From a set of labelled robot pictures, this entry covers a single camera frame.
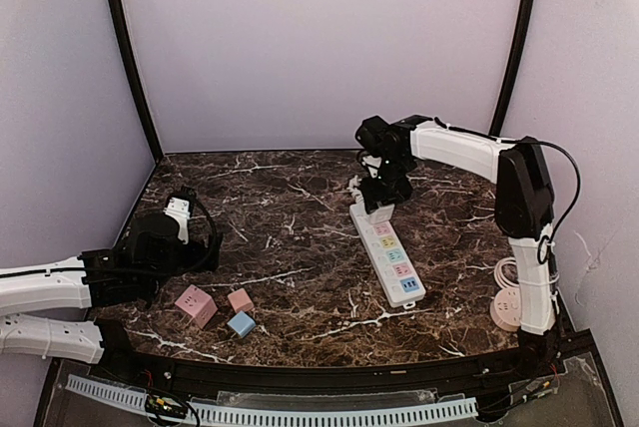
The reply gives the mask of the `white cube socket adapter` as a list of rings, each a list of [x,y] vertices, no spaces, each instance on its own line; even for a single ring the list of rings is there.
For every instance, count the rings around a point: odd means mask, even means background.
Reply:
[[[394,212],[395,205],[388,205],[374,210],[367,215],[370,224],[378,224],[390,221]]]

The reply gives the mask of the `white multicolour power strip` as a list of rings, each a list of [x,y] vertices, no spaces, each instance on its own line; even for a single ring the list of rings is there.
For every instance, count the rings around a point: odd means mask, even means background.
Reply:
[[[426,289],[391,222],[370,224],[364,203],[352,204],[349,214],[389,305],[415,308]]]

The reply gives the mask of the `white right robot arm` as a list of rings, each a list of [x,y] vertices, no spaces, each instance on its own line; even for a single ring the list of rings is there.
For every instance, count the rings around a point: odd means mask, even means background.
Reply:
[[[521,331],[543,336],[555,324],[556,269],[553,243],[563,220],[554,215],[554,188],[542,150],[532,137],[495,138],[413,115],[395,123],[379,116],[355,133],[361,145],[360,180],[351,207],[356,223],[380,224],[408,201],[408,175],[420,161],[434,161],[483,177],[495,185],[494,219],[507,236],[520,286]]]

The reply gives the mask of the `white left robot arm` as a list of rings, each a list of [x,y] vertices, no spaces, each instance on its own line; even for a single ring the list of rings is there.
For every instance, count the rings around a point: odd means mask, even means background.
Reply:
[[[52,319],[47,312],[152,304],[169,280],[215,270],[222,239],[215,227],[206,240],[193,239],[186,218],[155,213],[134,221],[112,248],[2,270],[1,351],[99,363],[127,345],[121,324]]]

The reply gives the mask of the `small blue charger plug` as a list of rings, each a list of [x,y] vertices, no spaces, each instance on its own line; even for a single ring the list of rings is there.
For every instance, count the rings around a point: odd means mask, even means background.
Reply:
[[[244,311],[239,311],[227,322],[227,326],[239,338],[245,338],[254,330],[256,322]]]

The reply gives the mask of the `small pink charger plug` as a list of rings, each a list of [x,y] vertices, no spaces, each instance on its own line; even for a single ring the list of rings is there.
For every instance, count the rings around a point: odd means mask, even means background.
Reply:
[[[248,312],[254,309],[254,303],[244,288],[230,292],[228,301],[235,313]]]

